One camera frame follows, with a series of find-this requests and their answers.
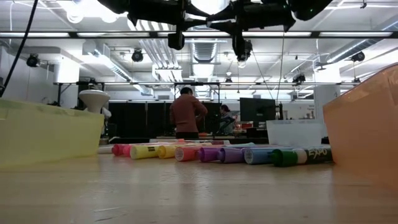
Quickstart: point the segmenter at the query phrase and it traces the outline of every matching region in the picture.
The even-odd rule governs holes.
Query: purple marker
[[[236,148],[221,148],[218,152],[218,159],[222,163],[243,163],[243,149]]]
[[[218,160],[217,155],[220,151],[218,147],[203,147],[199,150],[199,159],[201,162],[211,162]]]

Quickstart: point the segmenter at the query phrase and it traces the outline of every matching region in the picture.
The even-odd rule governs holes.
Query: desk
[[[99,155],[0,172],[0,220],[398,223],[396,192],[333,164],[276,168]]]

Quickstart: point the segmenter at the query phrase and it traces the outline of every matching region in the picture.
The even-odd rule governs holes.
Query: white container
[[[320,146],[322,122],[316,119],[267,121],[269,144],[278,146]]]

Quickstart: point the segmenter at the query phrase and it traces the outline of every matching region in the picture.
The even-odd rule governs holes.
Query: yellow plastic bin
[[[0,99],[0,167],[92,156],[103,115]]]

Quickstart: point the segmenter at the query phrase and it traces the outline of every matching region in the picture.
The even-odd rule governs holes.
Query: brown sweater
[[[182,94],[170,106],[170,121],[177,126],[177,132],[197,133],[197,121],[207,114],[207,109],[192,95]]]

